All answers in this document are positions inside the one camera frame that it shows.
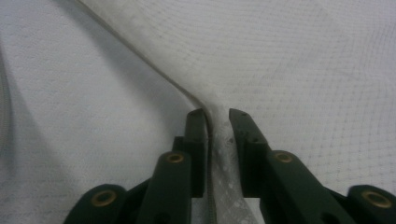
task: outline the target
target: brass screw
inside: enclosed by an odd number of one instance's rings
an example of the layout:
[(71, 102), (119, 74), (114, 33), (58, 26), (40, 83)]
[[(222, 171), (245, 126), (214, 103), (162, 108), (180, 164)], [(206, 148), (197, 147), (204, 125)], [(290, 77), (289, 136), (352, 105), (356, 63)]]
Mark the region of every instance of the brass screw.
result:
[(279, 152), (275, 154), (275, 158), (281, 162), (291, 162), (293, 161), (293, 158), (291, 157), (291, 155), (289, 153), (286, 152)]
[(93, 195), (91, 199), (91, 203), (95, 207), (103, 207), (113, 203), (117, 198), (116, 192), (111, 189), (102, 190), (95, 195)]
[(369, 203), (371, 203), (374, 206), (380, 207), (380, 208), (390, 208), (392, 207), (392, 202), (383, 196), (382, 194), (379, 194), (377, 192), (371, 191), (371, 190), (366, 190), (364, 191), (361, 196)]
[(178, 163), (184, 161), (184, 157), (181, 154), (173, 153), (166, 157), (166, 160), (172, 163)]

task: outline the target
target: white cloth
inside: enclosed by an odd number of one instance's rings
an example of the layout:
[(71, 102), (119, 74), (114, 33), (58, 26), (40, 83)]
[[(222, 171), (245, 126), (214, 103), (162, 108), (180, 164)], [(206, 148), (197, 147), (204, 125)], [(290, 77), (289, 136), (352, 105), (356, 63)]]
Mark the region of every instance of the white cloth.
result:
[(210, 112), (219, 223), (256, 222), (230, 107), (330, 189), (396, 193), (394, 1), (79, 1)]
[(87, 190), (146, 180), (195, 108), (75, 1), (0, 1), (0, 44), (13, 106), (2, 224), (63, 223)]
[[(393, 1), (81, 2), (210, 113), (219, 223), (262, 223), (241, 197), (230, 107), (326, 187), (396, 193)], [(14, 118), (1, 223), (62, 223), (88, 189), (149, 177), (183, 134), (189, 102), (72, 2), (1, 1), (0, 44)]]

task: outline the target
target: dotted fabric pattern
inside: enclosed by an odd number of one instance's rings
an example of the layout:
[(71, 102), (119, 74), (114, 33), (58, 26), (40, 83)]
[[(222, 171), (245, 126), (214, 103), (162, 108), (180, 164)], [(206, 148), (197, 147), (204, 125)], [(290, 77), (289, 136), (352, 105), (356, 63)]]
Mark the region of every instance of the dotted fabric pattern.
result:
[(394, 1), (79, 1), (209, 111), (219, 223), (262, 223), (241, 197), (230, 107), (326, 187), (396, 193)]
[[(0, 1), (0, 50), (13, 118), (0, 153), (2, 224), (63, 223), (89, 189), (131, 189), (194, 109), (75, 1)], [(193, 220), (205, 217), (201, 203)]]
[(9, 101), (8, 82), (3, 63), (3, 56), (0, 51), (0, 154), (8, 147), (11, 102)]

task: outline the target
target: textured fabric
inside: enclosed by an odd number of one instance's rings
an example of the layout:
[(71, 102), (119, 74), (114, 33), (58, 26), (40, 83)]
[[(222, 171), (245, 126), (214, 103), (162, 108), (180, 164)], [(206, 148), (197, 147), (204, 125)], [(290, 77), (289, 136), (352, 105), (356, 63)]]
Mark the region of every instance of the textured fabric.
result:
[(241, 197), (230, 107), (328, 188), (396, 193), (394, 1), (79, 1), (209, 111), (219, 223), (262, 222)]
[(75, 1), (0, 1), (0, 50), (13, 111), (2, 224), (63, 223), (87, 190), (146, 180), (194, 109)]
[(11, 102), (9, 101), (8, 82), (0, 49), (0, 155), (8, 147), (10, 116)]

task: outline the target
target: black plastic part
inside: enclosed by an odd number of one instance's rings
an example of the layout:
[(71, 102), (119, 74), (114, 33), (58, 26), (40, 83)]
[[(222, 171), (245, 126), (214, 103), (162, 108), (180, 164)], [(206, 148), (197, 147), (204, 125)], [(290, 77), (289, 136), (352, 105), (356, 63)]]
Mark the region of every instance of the black plastic part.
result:
[(81, 197), (67, 216), (64, 224), (119, 223), (120, 213), (125, 199), (126, 191), (120, 186), (98, 186)]
[(396, 223), (396, 197), (389, 192), (369, 185), (354, 186), (346, 198), (359, 223)]
[(205, 191), (205, 112), (203, 109), (191, 111), (187, 115), (184, 137), (175, 137), (173, 151), (183, 151), (191, 155), (191, 193), (201, 198)]
[(271, 151), (271, 148), (248, 113), (230, 109), (230, 122), (238, 151), (244, 197), (259, 198), (262, 192), (262, 166), (265, 155)]
[(356, 223), (296, 156), (273, 151), (266, 160), (266, 176), (290, 221)]
[(136, 224), (191, 223), (191, 157), (184, 152), (161, 155)]
[(145, 198), (150, 179), (137, 185), (126, 193), (126, 200), (120, 214), (120, 223), (135, 223), (139, 215), (140, 206)]
[(262, 183), (262, 195), (260, 197), (260, 210), (265, 224), (288, 223), (288, 217), (283, 211), (282, 205), (277, 200), (269, 183)]

